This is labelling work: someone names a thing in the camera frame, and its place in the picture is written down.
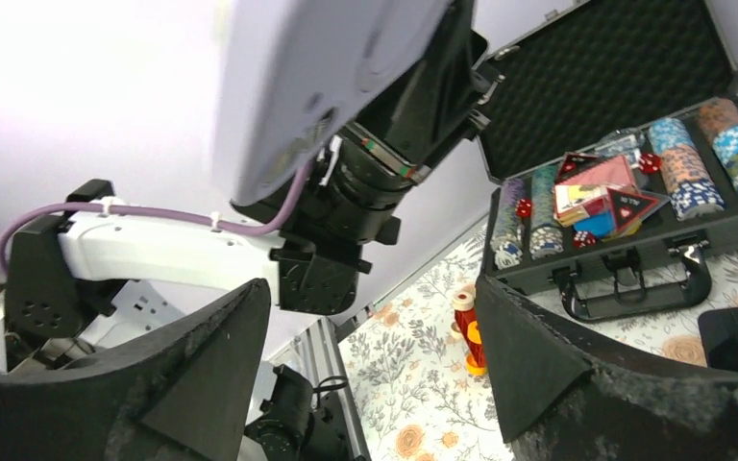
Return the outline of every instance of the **black foam lining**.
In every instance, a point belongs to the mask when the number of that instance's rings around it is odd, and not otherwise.
[[[495,62],[505,80],[481,108],[497,183],[738,89],[704,0],[591,0],[515,44]]]
[[[738,109],[738,97],[734,98],[734,102]],[[575,255],[576,257],[583,257],[589,253],[601,251],[603,249],[622,247],[629,241],[629,239],[637,242],[646,238],[656,238],[656,236],[671,232],[679,227],[682,227],[684,224],[688,224],[690,226],[701,225],[705,228],[709,228],[712,225],[716,225],[719,221],[727,219],[728,217],[737,216],[738,194],[734,189],[734,185],[731,183],[731,178],[728,176],[726,170],[723,168],[723,165],[720,163],[720,160],[717,159],[716,155],[714,155],[711,144],[709,144],[708,140],[705,138],[705,136],[703,136],[703,133],[698,124],[698,109],[699,108],[691,109],[683,113],[679,113],[676,115],[676,118],[680,119],[688,129],[692,141],[694,141],[695,146],[697,147],[697,150],[701,155],[702,161],[703,163],[705,163],[705,167],[708,170],[709,175],[711,176],[714,183],[717,185],[717,189],[720,191],[721,197],[723,197],[723,200],[726,202],[726,209],[723,212],[699,216],[697,218],[690,219],[684,223],[677,220],[672,205],[667,204],[660,210],[658,210],[655,214],[647,218],[644,221],[643,226],[641,226],[640,230],[638,230],[638,232],[635,233],[632,237],[618,238],[608,242],[601,242],[595,246],[584,248],[574,247],[573,235],[576,231],[573,227],[563,228],[564,251],[562,253],[558,255],[544,257],[541,259],[532,259],[530,257],[530,252],[523,252],[522,262],[520,264],[508,267],[503,270],[498,270],[493,265],[490,265],[486,268],[487,274],[491,274],[494,277],[503,277],[508,273],[521,271],[527,267],[540,266],[542,264],[555,264],[559,261],[571,257],[572,255]],[[644,126],[644,133],[648,134],[646,125]],[[650,145],[648,136],[646,144],[641,150],[643,152],[652,151],[652,146]],[[529,175],[526,175],[525,182],[526,190],[530,190]],[[647,184],[645,189],[657,194],[668,195],[666,191],[666,186],[663,183],[663,178],[660,176],[660,173],[650,175],[649,183]],[[499,190],[494,193],[494,197],[492,199],[492,216],[495,216],[496,214],[496,206],[498,202]],[[525,229],[530,229],[529,218],[526,220]],[[529,231],[524,232],[522,248],[529,247],[529,234]]]

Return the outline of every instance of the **black box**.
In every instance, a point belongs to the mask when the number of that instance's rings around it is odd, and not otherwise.
[[[591,0],[491,61],[505,76],[480,108],[491,119],[480,142],[492,182],[558,161],[565,152],[586,152],[615,130],[673,116],[689,129],[726,210],[679,222],[666,205],[633,236],[581,249],[573,246],[573,228],[565,228],[563,253],[531,260],[525,251],[522,263],[503,270],[486,245],[482,272],[523,294],[558,289],[567,312],[581,321],[701,303],[711,288],[705,258],[738,250],[738,197],[695,117],[715,97],[738,106],[738,71],[706,2]],[[648,189],[666,194],[660,175],[651,176]],[[499,191],[491,197],[487,241],[498,201]],[[678,260],[687,279],[644,285],[644,270]],[[614,295],[578,297],[577,283],[610,277]],[[619,281],[641,288],[623,292]]]

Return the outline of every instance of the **table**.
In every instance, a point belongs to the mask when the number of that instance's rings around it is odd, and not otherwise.
[[[499,432],[490,382],[468,374],[467,347],[450,334],[450,298],[476,279],[484,231],[478,229],[340,345],[373,461],[513,459]],[[738,252],[710,258],[708,265],[714,285],[701,305],[586,326],[640,350],[704,366],[697,319],[709,309],[738,306]],[[682,279],[677,266],[644,275],[651,285]],[[585,297],[611,291],[611,281],[580,289]],[[530,298],[566,315],[555,291]]]

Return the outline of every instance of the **black handle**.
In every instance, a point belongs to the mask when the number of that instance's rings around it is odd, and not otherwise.
[[[641,287],[621,293],[618,278],[614,277],[612,295],[583,300],[578,296],[576,281],[570,272],[554,276],[564,310],[581,322],[649,314],[663,310],[692,307],[705,301],[711,292],[711,275],[700,244],[684,245],[677,249],[680,263],[686,269],[686,280],[648,288],[644,283],[643,271],[637,270]]]

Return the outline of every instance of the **case lid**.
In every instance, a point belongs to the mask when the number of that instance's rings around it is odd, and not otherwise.
[[[738,89],[705,0],[591,0],[509,48],[490,60],[504,81],[480,107],[496,183]]]

